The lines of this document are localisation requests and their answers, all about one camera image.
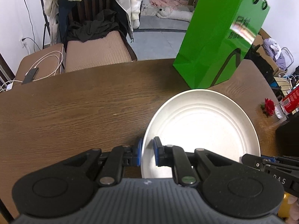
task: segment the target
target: white plush toy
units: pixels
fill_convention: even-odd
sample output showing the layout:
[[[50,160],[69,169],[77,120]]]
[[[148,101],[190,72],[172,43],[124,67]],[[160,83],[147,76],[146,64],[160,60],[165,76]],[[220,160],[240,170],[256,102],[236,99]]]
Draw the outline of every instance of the white plush toy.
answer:
[[[174,10],[172,7],[165,7],[164,9],[159,9],[159,11],[157,12],[157,16],[159,18],[170,18],[190,22],[193,13],[188,11]]]

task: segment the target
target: plate rim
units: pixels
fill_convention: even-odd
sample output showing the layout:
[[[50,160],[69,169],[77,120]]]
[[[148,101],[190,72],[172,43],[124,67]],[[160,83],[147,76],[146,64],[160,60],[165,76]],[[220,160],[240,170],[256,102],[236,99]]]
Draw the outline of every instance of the plate rim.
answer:
[[[147,135],[148,135],[148,132],[149,132],[149,130],[150,130],[150,127],[151,127],[151,125],[152,125],[152,123],[153,123],[153,121],[155,120],[155,118],[156,118],[156,116],[159,114],[159,112],[165,107],[165,105],[167,105],[170,101],[172,101],[173,99],[175,99],[176,97],[179,97],[180,95],[183,95],[183,94],[185,94],[185,93],[190,93],[190,92],[194,92],[194,91],[209,91],[209,92],[212,92],[212,93],[216,93],[216,94],[219,94],[219,95],[222,95],[222,96],[224,96],[225,98],[227,98],[228,100],[230,100],[231,102],[233,102],[238,108],[240,108],[241,109],[241,111],[245,114],[245,116],[247,117],[247,119],[249,120],[249,122],[250,122],[250,124],[251,124],[251,126],[252,126],[252,128],[253,128],[253,130],[254,130],[254,132],[255,132],[255,136],[256,136],[256,138],[257,138],[257,140],[258,140],[258,147],[259,147],[259,156],[261,156],[261,147],[260,147],[260,141],[259,141],[259,139],[258,139],[258,135],[257,135],[257,132],[256,132],[256,130],[255,130],[255,127],[253,126],[253,124],[252,124],[252,122],[251,122],[251,120],[250,120],[250,118],[248,117],[248,115],[245,113],[245,111],[234,101],[234,100],[232,100],[231,98],[229,98],[228,96],[226,96],[226,95],[224,95],[224,94],[222,94],[222,93],[219,93],[219,92],[216,92],[216,91],[213,91],[213,90],[209,90],[209,89],[191,89],[191,90],[187,90],[187,91],[184,91],[184,92],[181,92],[181,93],[178,93],[178,94],[176,94],[176,95],[174,95],[173,97],[171,97],[170,99],[168,99],[158,110],[157,110],[157,112],[154,114],[154,116],[152,117],[152,119],[151,119],[151,121],[150,121],[150,123],[148,124],[148,126],[147,126],[147,130],[145,131],[145,134],[144,134],[144,137],[143,137],[143,141],[142,141],[142,148],[141,148],[141,164],[140,164],[140,167],[141,167],[141,176],[142,176],[142,178],[144,178],[144,166],[143,166],[143,164],[142,164],[142,158],[143,158],[143,154],[144,154],[144,146],[145,146],[145,139],[146,139],[146,137],[147,137]]]

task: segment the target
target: white plate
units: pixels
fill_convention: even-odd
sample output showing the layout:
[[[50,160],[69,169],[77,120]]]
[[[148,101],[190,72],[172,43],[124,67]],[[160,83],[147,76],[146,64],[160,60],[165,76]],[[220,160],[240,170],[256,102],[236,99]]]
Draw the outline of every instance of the white plate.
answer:
[[[240,161],[245,153],[261,155],[258,136],[245,112],[230,98],[206,89],[177,94],[156,112],[145,132],[141,152],[143,178],[170,178],[170,167],[157,167],[152,140],[186,152],[204,148]]]

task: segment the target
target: white wall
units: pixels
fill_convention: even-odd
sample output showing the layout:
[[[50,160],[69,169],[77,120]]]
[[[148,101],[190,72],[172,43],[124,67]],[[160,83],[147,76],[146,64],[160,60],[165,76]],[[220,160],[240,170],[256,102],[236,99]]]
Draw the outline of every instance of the white wall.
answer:
[[[299,0],[267,0],[270,11],[262,28],[280,47],[287,47],[294,56],[289,67],[292,74],[299,66]]]
[[[35,42],[42,47],[44,33],[44,17],[40,0],[26,0]],[[20,41],[24,37],[33,39],[32,28],[24,0],[0,0],[0,53],[15,74],[21,60],[28,55],[26,48],[22,48]],[[30,53],[33,53],[33,41],[26,39]],[[50,43],[49,34],[46,31],[45,44]]]

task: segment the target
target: ribbed gray surface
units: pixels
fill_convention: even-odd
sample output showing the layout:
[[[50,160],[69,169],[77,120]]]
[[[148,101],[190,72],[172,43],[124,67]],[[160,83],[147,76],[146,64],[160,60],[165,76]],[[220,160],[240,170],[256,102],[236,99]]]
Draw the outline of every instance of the ribbed gray surface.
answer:
[[[80,211],[57,219],[21,215],[14,224],[240,224],[284,223],[276,216],[243,220],[224,216],[209,207],[193,188],[179,187],[173,179],[122,179],[101,188]]]

